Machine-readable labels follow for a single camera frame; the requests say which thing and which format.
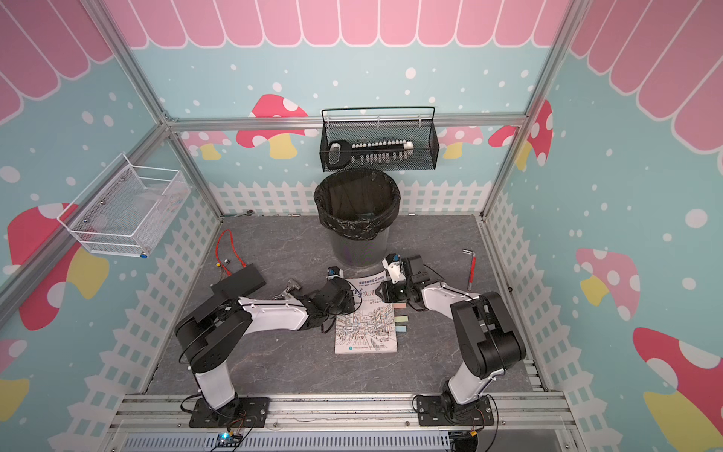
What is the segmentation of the sketch tutorial book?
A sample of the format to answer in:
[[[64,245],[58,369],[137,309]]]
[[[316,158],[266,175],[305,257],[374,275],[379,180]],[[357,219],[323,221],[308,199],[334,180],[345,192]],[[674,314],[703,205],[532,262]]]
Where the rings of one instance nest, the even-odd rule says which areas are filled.
[[[397,352],[395,311],[376,294],[386,280],[385,272],[348,280],[353,289],[354,312],[336,320],[337,355]]]

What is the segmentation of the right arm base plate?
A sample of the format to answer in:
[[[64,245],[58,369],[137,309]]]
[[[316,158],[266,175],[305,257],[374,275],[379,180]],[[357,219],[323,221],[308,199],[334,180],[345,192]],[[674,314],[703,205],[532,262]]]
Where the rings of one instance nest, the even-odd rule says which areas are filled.
[[[481,429],[494,424],[493,408],[487,397],[460,405],[451,395],[415,395],[412,410],[416,412],[421,427],[469,426]]]

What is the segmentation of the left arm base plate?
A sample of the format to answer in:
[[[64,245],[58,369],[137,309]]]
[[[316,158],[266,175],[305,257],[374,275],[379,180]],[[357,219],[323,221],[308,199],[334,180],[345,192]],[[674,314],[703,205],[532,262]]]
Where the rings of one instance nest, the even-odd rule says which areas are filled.
[[[269,414],[270,397],[236,397],[221,408],[213,409],[204,400],[190,412],[190,429],[263,428]]]

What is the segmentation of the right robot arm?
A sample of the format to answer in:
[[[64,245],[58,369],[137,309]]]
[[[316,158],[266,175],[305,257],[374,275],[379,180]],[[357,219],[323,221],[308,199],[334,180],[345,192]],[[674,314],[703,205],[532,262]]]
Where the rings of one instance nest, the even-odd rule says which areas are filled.
[[[384,302],[404,302],[453,321],[462,364],[442,390],[448,411],[478,401],[493,379],[527,356],[525,341],[496,292],[464,292],[445,282],[387,281],[378,286],[375,294]]]

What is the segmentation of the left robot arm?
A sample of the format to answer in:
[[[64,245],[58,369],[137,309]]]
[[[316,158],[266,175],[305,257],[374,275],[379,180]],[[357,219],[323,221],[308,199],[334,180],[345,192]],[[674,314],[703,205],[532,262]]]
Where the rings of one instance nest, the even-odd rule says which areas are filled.
[[[291,280],[273,299],[214,295],[175,327],[182,348],[179,361],[188,365],[206,407],[220,414],[237,400],[228,358],[242,338],[261,331],[321,328],[354,313],[362,302],[355,284],[338,276],[311,292]]]

